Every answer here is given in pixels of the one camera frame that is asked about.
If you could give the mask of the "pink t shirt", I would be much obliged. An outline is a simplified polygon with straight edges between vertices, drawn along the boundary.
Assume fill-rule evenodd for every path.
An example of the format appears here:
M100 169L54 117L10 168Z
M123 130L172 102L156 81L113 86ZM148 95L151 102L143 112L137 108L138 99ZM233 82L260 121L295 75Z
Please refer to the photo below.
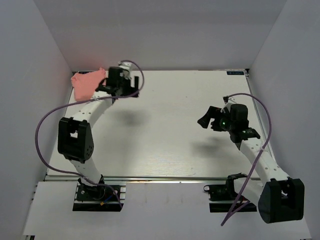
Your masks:
M88 73L75 73L71 77L71 84L74 88L74 99L76 102L90 100L94 95L100 82L106 78L106 70L99 70Z

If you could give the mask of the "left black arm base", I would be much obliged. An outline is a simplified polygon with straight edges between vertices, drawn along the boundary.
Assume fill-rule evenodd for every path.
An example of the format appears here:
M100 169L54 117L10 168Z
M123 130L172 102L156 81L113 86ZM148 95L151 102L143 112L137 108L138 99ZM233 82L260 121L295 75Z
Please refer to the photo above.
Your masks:
M120 212L125 201L126 187L124 185L88 186L78 179L73 212Z

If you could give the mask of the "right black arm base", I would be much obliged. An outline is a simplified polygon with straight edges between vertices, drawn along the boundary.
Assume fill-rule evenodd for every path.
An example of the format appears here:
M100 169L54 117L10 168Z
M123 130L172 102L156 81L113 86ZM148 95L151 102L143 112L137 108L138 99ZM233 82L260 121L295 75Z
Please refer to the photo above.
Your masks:
M246 174L237 173L229 175L224 184L210 184L203 187L203 191L209 194L209 200L212 202L209 204L210 213L227 213L231 207L233 201L236 199L238 193L235 192L234 180L241 179L245 180L247 178ZM257 181L249 181L245 190L250 187L256 188L262 191L263 185ZM234 207L234 210L240 207L242 204L248 202L249 200L242 195L237 204ZM249 203L239 212L257 212L257 207L253 203Z

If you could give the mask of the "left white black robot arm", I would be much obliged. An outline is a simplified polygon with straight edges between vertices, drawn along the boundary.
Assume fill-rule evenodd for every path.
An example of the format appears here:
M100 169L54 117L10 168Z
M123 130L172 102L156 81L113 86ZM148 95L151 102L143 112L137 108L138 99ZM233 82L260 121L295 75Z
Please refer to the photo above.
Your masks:
M111 66L107 77L98 82L89 102L58 123L57 150L75 167L81 175L79 182L89 186L88 193L96 200L105 196L106 187L92 158L95 147L92 127L117 99L139 96L138 76L134 77L134 86L131 86L132 65L130 61L122 61L118 66Z

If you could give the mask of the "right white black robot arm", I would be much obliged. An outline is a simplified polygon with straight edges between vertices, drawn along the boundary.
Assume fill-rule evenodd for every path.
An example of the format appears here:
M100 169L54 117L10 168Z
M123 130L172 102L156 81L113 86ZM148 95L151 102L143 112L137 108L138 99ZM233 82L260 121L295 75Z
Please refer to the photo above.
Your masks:
M204 129L229 133L231 141L248 159L260 178L257 183L247 180L244 173L229 175L224 190L229 198L236 201L245 199L255 205L267 224L303 218L303 182L299 178L291 178L263 149L261 136L249 126L246 105L228 103L223 108L210 106L197 122Z

